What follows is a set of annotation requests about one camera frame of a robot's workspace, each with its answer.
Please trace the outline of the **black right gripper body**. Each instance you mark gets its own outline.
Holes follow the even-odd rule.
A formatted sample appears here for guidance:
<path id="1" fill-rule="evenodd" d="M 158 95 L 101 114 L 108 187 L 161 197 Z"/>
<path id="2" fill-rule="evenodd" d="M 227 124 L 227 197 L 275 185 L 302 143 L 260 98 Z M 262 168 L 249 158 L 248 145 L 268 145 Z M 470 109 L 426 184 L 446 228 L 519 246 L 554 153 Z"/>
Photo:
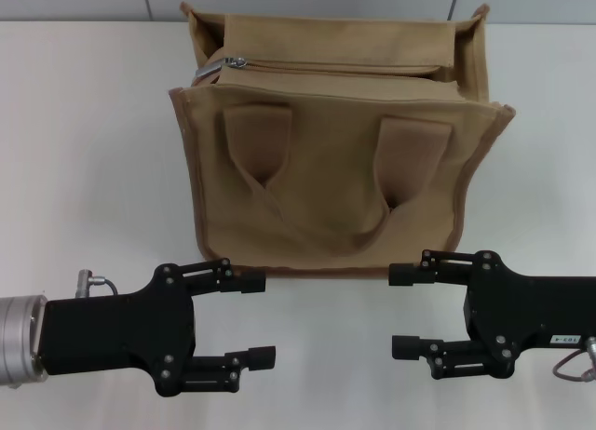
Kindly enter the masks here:
<path id="1" fill-rule="evenodd" d="M 492 251 L 473 255 L 465 317 L 487 375 L 510 377 L 530 349 L 576 349 L 595 361 L 593 276 L 521 275 Z"/>

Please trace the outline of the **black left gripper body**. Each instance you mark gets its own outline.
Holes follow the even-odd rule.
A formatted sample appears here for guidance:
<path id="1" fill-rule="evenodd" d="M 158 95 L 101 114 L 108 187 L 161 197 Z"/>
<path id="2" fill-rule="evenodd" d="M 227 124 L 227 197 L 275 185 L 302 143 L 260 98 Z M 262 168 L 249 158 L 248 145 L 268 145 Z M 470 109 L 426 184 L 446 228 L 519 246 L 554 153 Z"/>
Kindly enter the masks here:
<path id="1" fill-rule="evenodd" d="M 43 367 L 49 375 L 134 368 L 158 394 L 183 391 L 183 365 L 195 348 L 195 314 L 181 268 L 162 264 L 129 294 L 49 301 Z"/>

